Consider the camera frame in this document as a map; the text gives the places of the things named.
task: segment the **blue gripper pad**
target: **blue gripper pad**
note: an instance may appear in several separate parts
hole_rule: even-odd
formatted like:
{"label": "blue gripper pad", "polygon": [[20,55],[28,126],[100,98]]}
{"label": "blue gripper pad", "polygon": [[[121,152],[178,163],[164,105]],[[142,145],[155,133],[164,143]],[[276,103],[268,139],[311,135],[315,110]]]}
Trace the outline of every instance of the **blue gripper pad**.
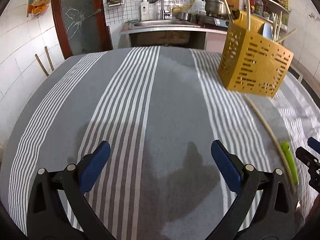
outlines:
{"label": "blue gripper pad", "polygon": [[310,137],[308,139],[308,146],[320,154],[320,143],[316,139]]}
{"label": "blue gripper pad", "polygon": [[110,144],[103,141],[92,153],[92,160],[80,175],[80,192],[82,194],[92,189],[104,165],[110,157],[110,152]]}
{"label": "blue gripper pad", "polygon": [[229,158],[228,151],[224,148],[219,140],[215,140],[211,145],[211,155],[219,171],[226,181],[229,189],[239,195],[241,193],[242,176],[236,166]]}

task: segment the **door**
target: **door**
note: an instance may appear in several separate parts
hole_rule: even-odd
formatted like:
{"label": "door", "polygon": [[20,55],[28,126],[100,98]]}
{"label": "door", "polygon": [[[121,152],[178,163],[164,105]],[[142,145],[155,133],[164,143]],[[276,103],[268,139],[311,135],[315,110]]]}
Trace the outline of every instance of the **door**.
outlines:
{"label": "door", "polygon": [[52,0],[52,13],[65,59],[112,49],[102,0]]}

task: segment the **stove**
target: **stove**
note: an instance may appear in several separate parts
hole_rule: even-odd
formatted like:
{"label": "stove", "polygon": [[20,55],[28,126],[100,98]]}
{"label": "stove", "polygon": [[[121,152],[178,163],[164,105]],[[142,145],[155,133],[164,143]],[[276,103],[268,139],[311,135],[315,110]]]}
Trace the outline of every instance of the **stove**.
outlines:
{"label": "stove", "polygon": [[217,30],[228,30],[229,20],[225,19],[221,15],[199,13],[196,14],[197,23],[205,28],[217,29]]}

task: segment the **wire basket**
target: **wire basket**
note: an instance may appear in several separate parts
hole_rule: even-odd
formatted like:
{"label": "wire basket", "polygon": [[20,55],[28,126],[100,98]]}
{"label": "wire basket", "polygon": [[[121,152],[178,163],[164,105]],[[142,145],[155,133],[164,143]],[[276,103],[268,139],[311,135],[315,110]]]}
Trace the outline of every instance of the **wire basket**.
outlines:
{"label": "wire basket", "polygon": [[281,44],[230,22],[218,74],[228,90],[273,97],[292,58]]}

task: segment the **pot lid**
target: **pot lid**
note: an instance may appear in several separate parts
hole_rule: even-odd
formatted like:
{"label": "pot lid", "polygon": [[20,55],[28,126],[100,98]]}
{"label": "pot lid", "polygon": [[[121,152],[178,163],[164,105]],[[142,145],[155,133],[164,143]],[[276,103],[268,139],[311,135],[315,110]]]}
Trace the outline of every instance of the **pot lid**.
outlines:
{"label": "pot lid", "polygon": [[209,1],[209,2],[216,2],[216,3],[222,3],[222,4],[224,4],[224,2],[221,1],[221,0],[205,0],[205,1],[206,1],[206,2]]}

